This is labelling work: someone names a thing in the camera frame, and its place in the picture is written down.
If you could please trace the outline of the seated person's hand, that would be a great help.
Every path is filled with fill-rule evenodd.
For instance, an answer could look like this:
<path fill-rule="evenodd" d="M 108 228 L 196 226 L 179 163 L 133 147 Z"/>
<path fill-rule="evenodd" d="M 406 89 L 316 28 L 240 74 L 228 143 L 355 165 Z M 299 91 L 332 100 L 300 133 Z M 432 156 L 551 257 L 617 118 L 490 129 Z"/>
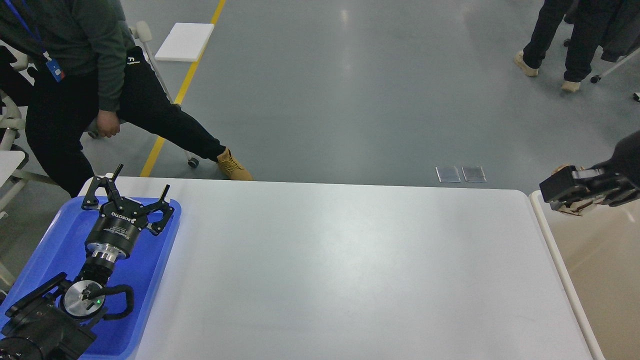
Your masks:
<path fill-rule="evenodd" d="M 121 132 L 121 123 L 115 111 L 98 110 L 96 116 L 97 132 L 101 137 L 114 137 Z"/>

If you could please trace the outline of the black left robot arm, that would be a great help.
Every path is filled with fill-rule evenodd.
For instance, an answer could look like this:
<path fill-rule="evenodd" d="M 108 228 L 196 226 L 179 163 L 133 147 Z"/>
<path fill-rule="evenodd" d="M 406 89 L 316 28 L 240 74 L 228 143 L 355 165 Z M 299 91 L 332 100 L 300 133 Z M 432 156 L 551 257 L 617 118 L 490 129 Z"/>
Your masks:
<path fill-rule="evenodd" d="M 134 287 L 109 285 L 109 280 L 116 263 L 131 257 L 142 232 L 160 235 L 175 208 L 167 199 L 169 184 L 153 203 L 122 196 L 116 184 L 122 167 L 92 178 L 82 200 L 82 210 L 98 215 L 84 242 L 86 257 L 78 275 L 69 280 L 60 272 L 6 310 L 3 360 L 77 360 L 98 339 L 94 326 L 134 312 Z"/>

